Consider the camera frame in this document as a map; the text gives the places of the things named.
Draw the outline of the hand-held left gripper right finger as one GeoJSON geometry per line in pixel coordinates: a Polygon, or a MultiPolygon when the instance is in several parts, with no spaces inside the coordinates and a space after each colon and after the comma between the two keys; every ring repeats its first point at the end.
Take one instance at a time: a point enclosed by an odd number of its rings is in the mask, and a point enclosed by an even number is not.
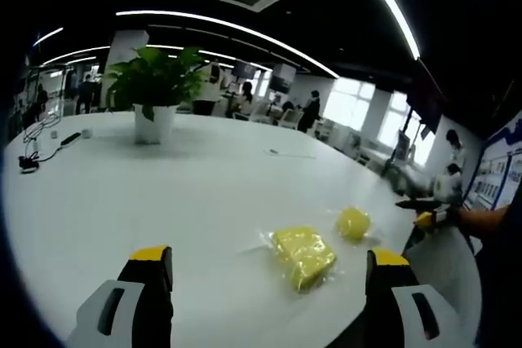
{"type": "Polygon", "coordinates": [[[398,253],[367,253],[366,347],[459,347],[454,308],[429,284],[420,284],[398,253]]]}

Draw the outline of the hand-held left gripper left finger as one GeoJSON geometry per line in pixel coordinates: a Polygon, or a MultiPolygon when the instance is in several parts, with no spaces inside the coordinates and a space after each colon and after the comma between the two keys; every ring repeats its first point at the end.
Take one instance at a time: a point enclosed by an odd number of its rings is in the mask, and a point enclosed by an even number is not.
{"type": "Polygon", "coordinates": [[[115,280],[102,283],[78,308],[68,347],[170,347],[174,308],[172,249],[130,255],[115,280]]]}

